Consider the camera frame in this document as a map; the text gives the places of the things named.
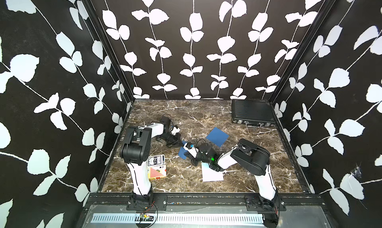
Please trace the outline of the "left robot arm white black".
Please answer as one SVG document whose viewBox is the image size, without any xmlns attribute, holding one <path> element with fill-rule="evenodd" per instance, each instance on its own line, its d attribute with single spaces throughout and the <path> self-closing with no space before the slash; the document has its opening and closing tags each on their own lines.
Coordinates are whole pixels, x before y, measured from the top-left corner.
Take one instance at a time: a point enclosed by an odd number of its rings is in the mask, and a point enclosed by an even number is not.
<svg viewBox="0 0 382 228">
<path fill-rule="evenodd" d="M 159 122 L 129 126 L 126 129 L 120 157 L 131 173 L 133 181 L 131 198 L 136 203 L 151 205 L 153 202 L 152 185 L 147 171 L 147 160 L 153 138 L 163 140 L 168 148 L 183 146 L 179 127 L 166 115 L 163 115 Z"/>
</svg>

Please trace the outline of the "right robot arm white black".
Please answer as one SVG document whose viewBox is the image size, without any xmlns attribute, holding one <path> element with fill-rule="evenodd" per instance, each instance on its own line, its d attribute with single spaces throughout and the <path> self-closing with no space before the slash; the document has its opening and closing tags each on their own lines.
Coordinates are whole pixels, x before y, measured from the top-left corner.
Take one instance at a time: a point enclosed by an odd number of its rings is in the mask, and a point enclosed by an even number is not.
<svg viewBox="0 0 382 228">
<path fill-rule="evenodd" d="M 276 208 L 277 188 L 271 176 L 270 153 L 246 139 L 240 139 L 228 152 L 218 154 L 211 145 L 204 143 L 197 146 L 191 142 L 185 143 L 185 156 L 196 166 L 200 162 L 206 163 L 209 169 L 223 172 L 227 168 L 239 164 L 255 176 L 259 187 L 258 206 L 265 211 Z"/>
</svg>

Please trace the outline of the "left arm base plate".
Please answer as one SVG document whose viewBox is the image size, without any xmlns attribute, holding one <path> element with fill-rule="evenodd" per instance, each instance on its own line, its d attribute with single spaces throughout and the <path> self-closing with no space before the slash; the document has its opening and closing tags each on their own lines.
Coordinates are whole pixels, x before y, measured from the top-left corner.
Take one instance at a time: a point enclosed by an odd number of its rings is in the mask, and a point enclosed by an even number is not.
<svg viewBox="0 0 382 228">
<path fill-rule="evenodd" d="M 146 210 L 150 210 L 150 212 L 165 211 L 167 208 L 167 200 L 168 196 L 163 194 L 151 194 L 148 198 L 132 194 L 132 197 L 130 197 L 127 203 L 126 210 L 137 212 Z"/>
</svg>

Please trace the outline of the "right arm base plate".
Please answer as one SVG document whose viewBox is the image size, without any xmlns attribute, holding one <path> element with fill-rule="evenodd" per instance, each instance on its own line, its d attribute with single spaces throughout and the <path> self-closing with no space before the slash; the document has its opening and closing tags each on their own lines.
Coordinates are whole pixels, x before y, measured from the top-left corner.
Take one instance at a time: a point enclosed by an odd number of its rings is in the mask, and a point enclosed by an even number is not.
<svg viewBox="0 0 382 228">
<path fill-rule="evenodd" d="M 278 213 L 287 210 L 284 201 L 278 194 L 276 194 L 272 200 L 265 199 L 259 194 L 246 195 L 244 196 L 244 200 L 248 211 Z"/>
</svg>

